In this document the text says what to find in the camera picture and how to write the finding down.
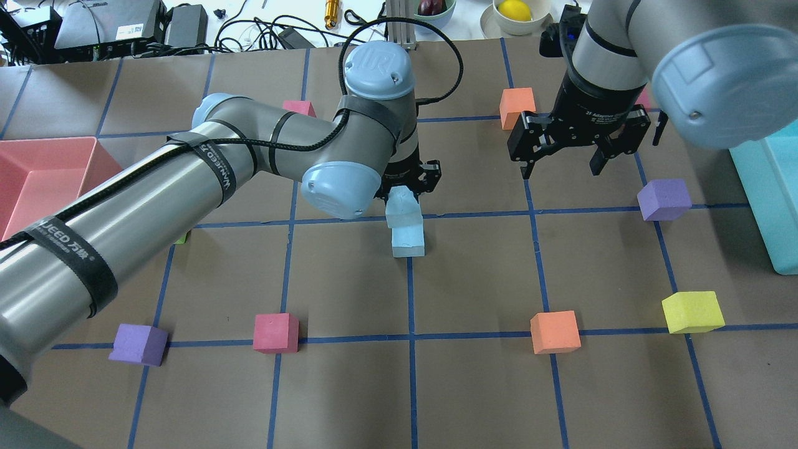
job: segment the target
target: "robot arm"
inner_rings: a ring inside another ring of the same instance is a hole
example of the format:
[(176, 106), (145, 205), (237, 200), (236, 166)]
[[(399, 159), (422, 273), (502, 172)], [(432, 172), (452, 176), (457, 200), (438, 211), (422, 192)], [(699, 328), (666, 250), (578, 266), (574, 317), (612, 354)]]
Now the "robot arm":
[(535, 161), (597, 145), (594, 174), (634, 153), (649, 126), (635, 105), (650, 80), (662, 111), (695, 145), (729, 148), (798, 117), (798, 10), (788, 0), (596, 0), (589, 16), (567, 6), (541, 41), (567, 72), (551, 114), (525, 113), (511, 159)]
[(416, 176), (428, 170), (439, 177), (440, 169), (419, 161), (414, 84), (400, 46), (371, 42), (347, 59), (351, 94), (333, 122), (213, 94), (190, 132), (33, 224), (18, 243), (4, 242), (2, 404), (26, 390), (39, 355), (258, 171), (302, 181), (312, 205), (344, 219), (362, 214), (392, 185), (432, 191), (436, 177), (422, 185)]

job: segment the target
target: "lemon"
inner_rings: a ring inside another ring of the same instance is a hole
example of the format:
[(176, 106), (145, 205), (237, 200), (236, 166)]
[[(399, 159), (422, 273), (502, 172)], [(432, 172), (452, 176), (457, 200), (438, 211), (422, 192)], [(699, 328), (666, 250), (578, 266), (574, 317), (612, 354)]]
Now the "lemon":
[(506, 18), (519, 22), (532, 20), (532, 11), (521, 0), (504, 0), (499, 4), (499, 12)]

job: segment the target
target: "purple foam cube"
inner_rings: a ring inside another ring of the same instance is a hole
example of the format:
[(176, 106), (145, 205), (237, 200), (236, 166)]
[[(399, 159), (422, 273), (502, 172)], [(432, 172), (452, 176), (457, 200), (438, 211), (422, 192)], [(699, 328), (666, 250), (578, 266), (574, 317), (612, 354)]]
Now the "purple foam cube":
[(645, 221), (671, 221), (693, 206), (683, 179), (655, 179), (638, 193), (640, 212)]
[(159, 367), (168, 335), (153, 326), (120, 324), (108, 360)]

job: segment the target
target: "teal bin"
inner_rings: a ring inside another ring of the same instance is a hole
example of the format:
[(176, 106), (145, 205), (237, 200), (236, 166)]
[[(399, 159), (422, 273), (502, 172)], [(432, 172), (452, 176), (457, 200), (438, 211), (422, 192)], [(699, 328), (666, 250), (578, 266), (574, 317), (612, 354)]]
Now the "teal bin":
[(798, 121), (731, 153), (773, 268), (798, 274)]

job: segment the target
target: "pink tray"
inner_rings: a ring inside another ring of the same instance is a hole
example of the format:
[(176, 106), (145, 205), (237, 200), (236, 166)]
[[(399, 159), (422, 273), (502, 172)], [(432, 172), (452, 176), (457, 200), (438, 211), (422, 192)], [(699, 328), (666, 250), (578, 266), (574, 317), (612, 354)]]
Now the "pink tray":
[(57, 212), (121, 170), (95, 137), (0, 141), (2, 239)]

